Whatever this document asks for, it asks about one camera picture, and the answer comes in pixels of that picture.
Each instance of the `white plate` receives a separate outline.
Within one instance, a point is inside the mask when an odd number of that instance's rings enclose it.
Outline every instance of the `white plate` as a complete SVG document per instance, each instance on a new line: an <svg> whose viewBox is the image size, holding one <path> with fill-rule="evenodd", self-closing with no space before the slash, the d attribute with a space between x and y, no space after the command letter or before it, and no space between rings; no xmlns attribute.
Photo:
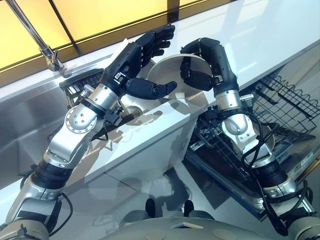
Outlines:
<svg viewBox="0 0 320 240"><path fill-rule="evenodd" d="M212 75L209 64L203 58L196 55L175 54L162 59L151 68L147 79L156 84L167 84L171 81L177 83L176 89L164 97L166 99L184 99L201 92L185 84L180 76L180 66L184 57L191 57L191 70Z"/></svg>

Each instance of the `sink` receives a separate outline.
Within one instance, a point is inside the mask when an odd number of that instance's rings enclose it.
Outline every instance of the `sink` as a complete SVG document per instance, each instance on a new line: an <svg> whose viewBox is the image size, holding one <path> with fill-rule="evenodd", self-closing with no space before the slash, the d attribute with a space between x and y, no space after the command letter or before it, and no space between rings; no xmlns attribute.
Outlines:
<svg viewBox="0 0 320 240"><path fill-rule="evenodd" d="M143 68L139 77L145 78L153 64ZM32 164L42 160L49 144L48 136L64 121L67 107L64 93L59 88L61 81L48 79L43 82L23 92L13 92L5 100L0 97L0 189L20 179L19 173L30 170ZM129 95L121 99L135 117L165 101Z"/></svg>

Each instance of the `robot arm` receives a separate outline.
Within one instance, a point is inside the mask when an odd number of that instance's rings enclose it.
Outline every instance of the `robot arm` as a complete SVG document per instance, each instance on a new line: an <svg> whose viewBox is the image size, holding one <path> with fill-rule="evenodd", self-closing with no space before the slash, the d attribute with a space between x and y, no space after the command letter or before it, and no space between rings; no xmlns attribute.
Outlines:
<svg viewBox="0 0 320 240"><path fill-rule="evenodd" d="M104 121L119 124L122 109L118 99L129 94L142 99L158 99L177 86L175 82L157 85L136 78L140 69L154 56L170 46L175 26L167 25L149 31L131 42L104 70L96 89L82 97L64 119L63 127L53 137L43 160L25 181L6 217L0 240L47 240L56 226L61 209L59 196L73 169L84 156L88 146L103 127Z"/></svg>
<svg viewBox="0 0 320 240"><path fill-rule="evenodd" d="M317 238L320 219L314 217L312 206L303 196L306 185L297 190L296 183L283 171L265 143L259 120L242 106L229 45L223 47L219 41L205 37L189 43L180 52L196 54L211 66L211 76L192 71L189 58L185 57L180 67L181 78L199 90L213 88L218 111L209 108L208 117L222 121L223 132L242 154L242 163L257 185L275 230L283 236L289 234L295 240ZM258 124L258 133L252 121Z"/></svg>

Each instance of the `faucet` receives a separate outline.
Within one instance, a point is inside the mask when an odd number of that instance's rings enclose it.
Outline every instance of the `faucet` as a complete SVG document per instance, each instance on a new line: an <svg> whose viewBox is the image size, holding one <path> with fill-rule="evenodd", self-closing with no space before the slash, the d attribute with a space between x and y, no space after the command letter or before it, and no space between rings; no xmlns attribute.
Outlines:
<svg viewBox="0 0 320 240"><path fill-rule="evenodd" d="M43 41L15 0L5 1L38 44L40 52L45 57L48 68L53 72L61 72L64 69L64 65L58 58L58 50L52 50L51 47Z"/></svg>

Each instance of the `wire dish rack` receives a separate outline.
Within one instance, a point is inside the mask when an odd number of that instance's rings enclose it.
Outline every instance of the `wire dish rack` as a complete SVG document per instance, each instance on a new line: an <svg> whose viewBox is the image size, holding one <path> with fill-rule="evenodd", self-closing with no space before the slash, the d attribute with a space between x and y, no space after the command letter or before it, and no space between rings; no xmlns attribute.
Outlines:
<svg viewBox="0 0 320 240"><path fill-rule="evenodd" d="M250 112L256 114L262 123L278 123L280 127L275 132L273 154L279 163L289 156L288 150L293 143L314 139L310 135L316 128L313 120L320 115L320 105L308 94L296 89L294 85L280 76L270 74L246 88L245 94L253 94L253 107ZM243 180L249 180L249 174L244 169L240 157L234 151L233 144L222 131L221 123L207 118L206 112L197 120L189 148L195 152L202 146L211 152L211 162L216 158L223 159L233 172Z"/></svg>
<svg viewBox="0 0 320 240"><path fill-rule="evenodd" d="M99 85L103 71L103 68L91 69L59 83L59 87L63 90L68 109L76 105L76 101L85 85L88 84L94 89Z"/></svg>

